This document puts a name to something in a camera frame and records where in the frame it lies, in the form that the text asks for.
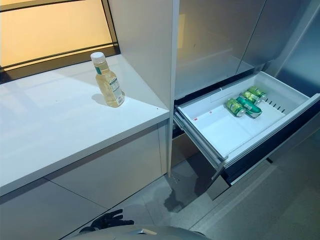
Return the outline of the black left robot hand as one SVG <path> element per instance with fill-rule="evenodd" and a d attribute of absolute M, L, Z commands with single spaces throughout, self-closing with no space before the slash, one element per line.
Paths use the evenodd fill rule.
<path fill-rule="evenodd" d="M 122 208 L 112 212 L 107 212 L 93 220 L 90 226 L 83 227 L 79 231 L 79 234 L 90 233 L 111 227 L 128 226 L 135 224 L 133 220 L 123 220 L 123 217 L 124 216 Z"/>

